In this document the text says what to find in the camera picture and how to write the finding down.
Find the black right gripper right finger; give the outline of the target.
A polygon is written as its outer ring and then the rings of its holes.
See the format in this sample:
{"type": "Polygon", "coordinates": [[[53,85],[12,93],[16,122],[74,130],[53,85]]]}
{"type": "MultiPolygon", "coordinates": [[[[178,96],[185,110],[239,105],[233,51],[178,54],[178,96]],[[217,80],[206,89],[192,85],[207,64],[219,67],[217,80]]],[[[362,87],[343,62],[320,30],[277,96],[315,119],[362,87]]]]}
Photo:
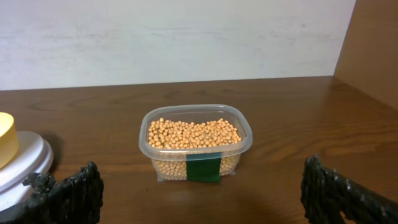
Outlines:
{"type": "Polygon", "coordinates": [[[317,156],[304,163],[300,201],[311,224],[397,224],[396,202],[330,170],[317,156]]]}

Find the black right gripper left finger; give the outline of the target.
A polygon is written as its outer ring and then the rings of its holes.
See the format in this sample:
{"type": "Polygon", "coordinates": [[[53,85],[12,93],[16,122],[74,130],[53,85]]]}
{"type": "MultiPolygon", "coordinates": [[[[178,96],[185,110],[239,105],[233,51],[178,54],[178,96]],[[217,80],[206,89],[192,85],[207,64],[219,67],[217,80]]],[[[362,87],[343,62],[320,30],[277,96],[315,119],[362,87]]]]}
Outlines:
{"type": "Polygon", "coordinates": [[[31,173],[22,182],[33,189],[29,198],[1,212],[1,223],[77,224],[100,221],[104,182],[94,162],[56,182],[51,174],[31,173]]]}

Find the white digital kitchen scale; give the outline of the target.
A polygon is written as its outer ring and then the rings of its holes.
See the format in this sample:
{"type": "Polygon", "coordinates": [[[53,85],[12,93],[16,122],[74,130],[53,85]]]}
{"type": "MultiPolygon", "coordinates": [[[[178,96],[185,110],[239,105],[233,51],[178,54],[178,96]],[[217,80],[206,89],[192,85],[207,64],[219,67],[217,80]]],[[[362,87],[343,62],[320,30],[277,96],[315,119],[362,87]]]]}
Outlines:
{"type": "Polygon", "coordinates": [[[13,161],[1,169],[1,210],[29,198],[33,188],[22,182],[30,173],[46,174],[53,162],[50,144],[37,133],[18,131],[19,151],[13,161]]]}

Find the pale yellow bowl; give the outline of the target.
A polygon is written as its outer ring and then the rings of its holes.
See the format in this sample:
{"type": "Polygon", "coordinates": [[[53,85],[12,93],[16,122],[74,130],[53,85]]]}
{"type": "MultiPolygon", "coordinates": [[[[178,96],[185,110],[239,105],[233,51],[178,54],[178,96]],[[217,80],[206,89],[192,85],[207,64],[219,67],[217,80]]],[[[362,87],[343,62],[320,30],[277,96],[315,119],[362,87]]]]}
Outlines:
{"type": "Polygon", "coordinates": [[[14,117],[1,112],[1,142],[0,142],[1,168],[12,161],[17,154],[19,143],[17,139],[14,117]]]}

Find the soybeans in container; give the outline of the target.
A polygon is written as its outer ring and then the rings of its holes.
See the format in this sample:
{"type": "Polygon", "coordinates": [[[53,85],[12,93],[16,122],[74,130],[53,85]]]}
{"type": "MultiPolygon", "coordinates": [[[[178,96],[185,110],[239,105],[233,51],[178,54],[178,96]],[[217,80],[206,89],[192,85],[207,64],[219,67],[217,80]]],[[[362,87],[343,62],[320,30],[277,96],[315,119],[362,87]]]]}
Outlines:
{"type": "Polygon", "coordinates": [[[217,150],[220,146],[240,143],[238,129],[220,118],[205,123],[188,123],[160,118],[148,128],[147,142],[158,149],[152,164],[158,177],[164,180],[187,180],[187,155],[221,153],[220,177],[234,172],[240,155],[217,150]]]}

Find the green tape strip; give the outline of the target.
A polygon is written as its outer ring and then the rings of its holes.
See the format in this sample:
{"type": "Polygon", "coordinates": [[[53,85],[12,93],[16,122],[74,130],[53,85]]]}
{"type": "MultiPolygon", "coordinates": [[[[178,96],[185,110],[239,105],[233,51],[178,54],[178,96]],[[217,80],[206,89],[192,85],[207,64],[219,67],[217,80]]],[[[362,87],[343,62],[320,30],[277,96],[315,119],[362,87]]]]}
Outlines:
{"type": "Polygon", "coordinates": [[[221,153],[187,155],[187,180],[195,182],[220,181],[221,153]]]}

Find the clear plastic container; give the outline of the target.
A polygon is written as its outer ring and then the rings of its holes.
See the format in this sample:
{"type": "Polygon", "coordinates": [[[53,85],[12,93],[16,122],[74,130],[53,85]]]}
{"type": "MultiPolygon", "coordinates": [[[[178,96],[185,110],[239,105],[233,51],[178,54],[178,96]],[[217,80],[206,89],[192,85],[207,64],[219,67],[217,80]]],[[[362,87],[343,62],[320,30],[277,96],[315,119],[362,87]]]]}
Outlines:
{"type": "Polygon", "coordinates": [[[252,145],[246,118],[228,105],[182,105],[146,114],[139,148],[159,180],[219,182],[252,145]]]}

